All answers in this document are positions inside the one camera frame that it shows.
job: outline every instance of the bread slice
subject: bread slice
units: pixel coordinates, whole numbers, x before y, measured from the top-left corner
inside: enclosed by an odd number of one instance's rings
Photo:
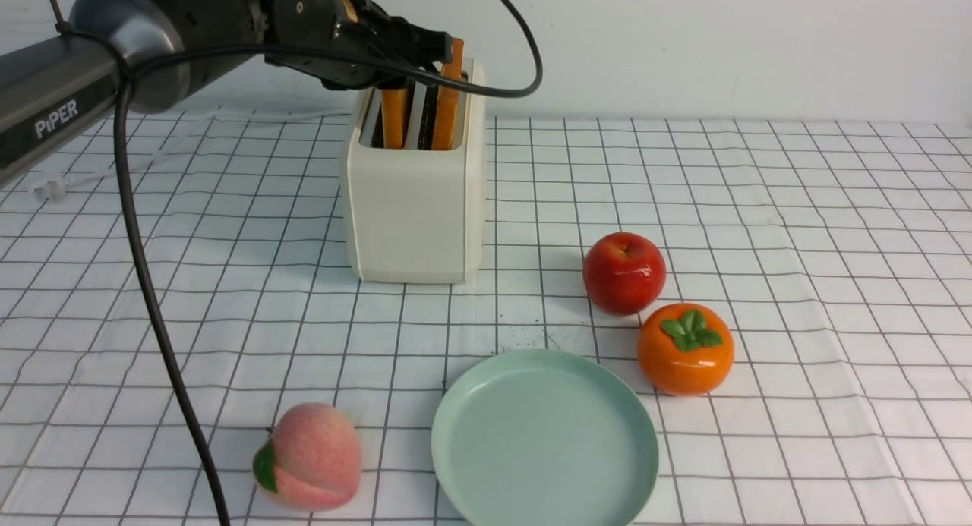
[[[452,62],[442,67],[442,76],[452,80],[462,79],[462,48],[460,38],[452,38]],[[456,129],[456,111],[459,108],[459,91],[451,87],[438,88],[435,103],[435,126],[431,136],[432,150],[451,150],[452,136]]]
[[[406,144],[407,97],[407,87],[381,90],[381,129],[386,149],[402,149]]]

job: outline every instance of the robotic arm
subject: robotic arm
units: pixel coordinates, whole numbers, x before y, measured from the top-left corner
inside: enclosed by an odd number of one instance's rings
[[[0,56],[0,186],[112,110],[122,79],[118,57],[137,65],[195,49],[265,43],[334,49],[431,71],[452,59],[447,33],[390,17],[371,0],[77,0],[66,25],[80,35]],[[140,80],[131,107],[143,114],[170,109],[251,57],[159,69]],[[367,65],[300,55],[264,60],[318,77],[329,90],[404,83]]]

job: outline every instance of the black cable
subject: black cable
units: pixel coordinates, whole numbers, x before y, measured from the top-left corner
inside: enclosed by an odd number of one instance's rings
[[[48,0],[48,2],[51,3],[51,11],[55,13],[55,30],[59,33],[64,32],[64,25],[66,25],[67,21],[64,20],[64,15],[60,11],[58,0]]]
[[[206,437],[202,433],[202,426],[195,416],[192,409],[192,402],[185,390],[185,384],[179,373],[179,361],[176,360],[172,350],[172,342],[166,330],[166,321],[163,319],[163,312],[159,307],[159,299],[156,298],[156,287],[152,283],[152,274],[149,271],[149,263],[145,257],[145,248],[142,246],[142,236],[138,229],[138,219],[135,214],[135,195],[131,188],[131,176],[128,173],[128,145],[125,144],[126,133],[125,124],[128,119],[128,107],[134,94],[134,84],[127,77],[121,80],[121,87],[118,90],[118,100],[115,101],[115,173],[118,176],[118,196],[121,198],[121,217],[125,220],[125,233],[128,233],[128,246],[131,248],[132,262],[135,265],[135,273],[138,276],[139,285],[142,288],[142,298],[145,299],[145,306],[149,311],[149,320],[152,329],[156,333],[156,341],[159,343],[159,350],[166,363],[166,372],[172,382],[172,391],[179,402],[179,408],[185,418],[185,425],[190,430],[192,442],[202,460],[202,468],[206,473],[206,480],[209,481],[209,488],[213,492],[213,502],[216,504],[216,516],[219,517],[219,525],[230,526],[229,511],[226,508],[226,498],[222,494],[222,484],[219,483],[219,474],[216,473],[216,463],[213,455],[209,453],[209,446]]]
[[[152,283],[152,275],[149,270],[149,263],[146,259],[145,249],[142,245],[141,232],[138,228],[138,219],[135,211],[135,199],[131,186],[131,174],[128,168],[128,148],[126,148],[125,124],[128,120],[128,109],[131,106],[134,88],[140,77],[146,76],[153,71],[166,67],[175,66],[192,60],[218,57],[222,55],[302,55],[306,57],[331,59],[346,63],[367,65],[375,69],[394,73],[396,75],[410,77],[420,83],[434,84],[435,86],[451,87],[453,90],[464,91],[473,95],[483,95],[486,97],[517,98],[525,97],[537,90],[544,77],[544,62],[539,55],[539,48],[534,36],[530,31],[530,26],[525,23],[524,18],[516,10],[510,0],[500,0],[507,8],[517,24],[520,25],[525,41],[530,46],[530,52],[535,64],[535,77],[530,86],[518,88],[518,90],[504,90],[503,88],[484,87],[478,84],[459,82],[451,80],[430,71],[423,71],[407,66],[403,63],[391,62],[368,56],[347,55],[347,53],[334,52],[329,49],[306,49],[294,48],[294,46],[272,46],[272,45],[235,45],[220,46],[212,49],[198,49],[193,52],[181,52],[176,55],[156,57],[143,62],[131,69],[124,61],[119,62],[119,72],[121,72],[121,86],[118,88],[118,96],[115,101],[115,126],[114,126],[114,147],[115,147],[115,173],[118,176],[118,195],[121,198],[121,214],[125,221],[125,231],[128,233],[128,245],[132,252],[132,262],[135,273],[142,288],[142,298],[145,299],[146,309],[149,312],[150,324],[156,333],[156,340],[159,343],[159,350],[166,364],[166,372],[172,383],[172,390],[176,401],[185,418],[185,425],[190,430],[192,442],[197,449],[199,458],[202,461],[202,468],[209,482],[210,490],[213,494],[213,502],[216,506],[216,516],[219,525],[230,526],[229,511],[226,508],[226,498],[222,492],[222,484],[219,482],[219,474],[216,471],[216,464],[213,456],[209,453],[209,446],[206,437],[199,425],[197,415],[188,392],[185,390],[185,382],[181,379],[179,364],[175,353],[172,350],[172,342],[166,330],[166,321],[163,319],[163,312],[159,305],[159,298],[156,297],[155,286]],[[62,31],[62,34],[76,34],[69,29]]]

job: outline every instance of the red apple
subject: red apple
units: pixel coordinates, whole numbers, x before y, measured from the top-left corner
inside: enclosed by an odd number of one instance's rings
[[[584,259],[583,276],[594,305],[614,315],[632,315],[662,293],[665,257],[642,236],[615,232],[594,243]]]

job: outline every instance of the white wall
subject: white wall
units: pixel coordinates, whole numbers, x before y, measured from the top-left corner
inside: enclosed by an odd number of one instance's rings
[[[498,1],[376,1],[464,38],[493,86],[531,80],[525,43]],[[499,113],[972,121],[972,0],[513,1],[546,77],[529,98],[495,101]],[[46,0],[0,0],[0,52],[51,27]],[[194,98],[307,100],[347,96],[253,61]]]

